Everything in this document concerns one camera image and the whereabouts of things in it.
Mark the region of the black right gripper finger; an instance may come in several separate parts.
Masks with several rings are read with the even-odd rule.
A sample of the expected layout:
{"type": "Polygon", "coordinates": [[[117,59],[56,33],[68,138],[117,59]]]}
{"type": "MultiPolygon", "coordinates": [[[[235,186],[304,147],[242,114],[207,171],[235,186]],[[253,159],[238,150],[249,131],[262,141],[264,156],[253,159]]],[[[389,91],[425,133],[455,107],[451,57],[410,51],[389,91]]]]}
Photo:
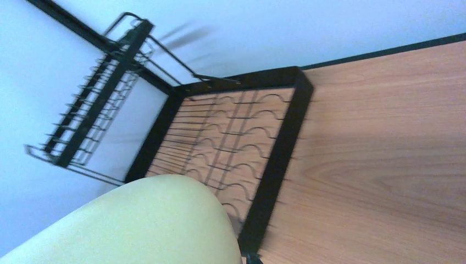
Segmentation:
{"type": "Polygon", "coordinates": [[[246,264],[263,264],[258,254],[247,254],[246,264]]]}

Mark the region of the yellow ceramic mug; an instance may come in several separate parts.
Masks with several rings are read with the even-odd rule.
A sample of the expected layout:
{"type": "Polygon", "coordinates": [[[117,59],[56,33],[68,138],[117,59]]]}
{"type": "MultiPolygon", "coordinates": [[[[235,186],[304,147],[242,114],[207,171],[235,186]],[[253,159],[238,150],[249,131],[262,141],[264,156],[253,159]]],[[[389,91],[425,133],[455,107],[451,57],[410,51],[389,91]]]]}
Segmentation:
{"type": "Polygon", "coordinates": [[[122,185],[69,213],[1,263],[241,263],[230,218],[183,175],[122,185]]]}

